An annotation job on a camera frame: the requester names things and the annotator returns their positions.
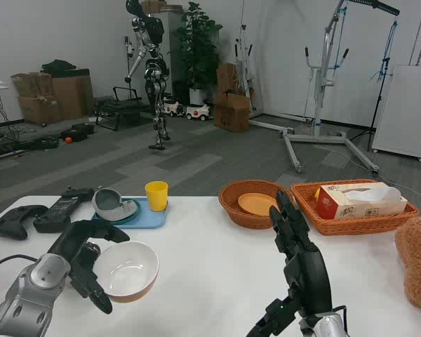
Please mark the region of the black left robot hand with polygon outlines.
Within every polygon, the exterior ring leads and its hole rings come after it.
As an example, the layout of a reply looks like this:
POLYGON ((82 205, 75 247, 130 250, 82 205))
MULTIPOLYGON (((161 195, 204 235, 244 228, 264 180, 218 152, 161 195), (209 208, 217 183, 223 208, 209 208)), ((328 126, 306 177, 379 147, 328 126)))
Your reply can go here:
POLYGON ((70 264, 69 278, 78 294, 89 298, 99 310, 109 315, 113 310, 111 301, 93 272, 100 248, 89 244, 90 238, 114 243, 127 242, 130 239, 125 232, 106 220, 80 220, 70 223, 48 252, 64 258, 70 264))

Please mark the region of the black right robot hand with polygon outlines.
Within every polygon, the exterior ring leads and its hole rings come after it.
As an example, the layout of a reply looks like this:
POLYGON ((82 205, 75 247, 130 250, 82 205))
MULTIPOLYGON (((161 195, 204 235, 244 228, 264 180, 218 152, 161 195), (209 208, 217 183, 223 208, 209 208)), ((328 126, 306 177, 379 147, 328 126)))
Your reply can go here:
POLYGON ((269 209, 279 252, 286 255, 283 269, 288 296, 275 299, 249 336, 278 336, 301 316, 303 336, 339 336, 344 332, 340 316, 333 312, 330 281, 323 256, 309 238, 308 225, 288 195, 276 193, 277 207, 269 209))

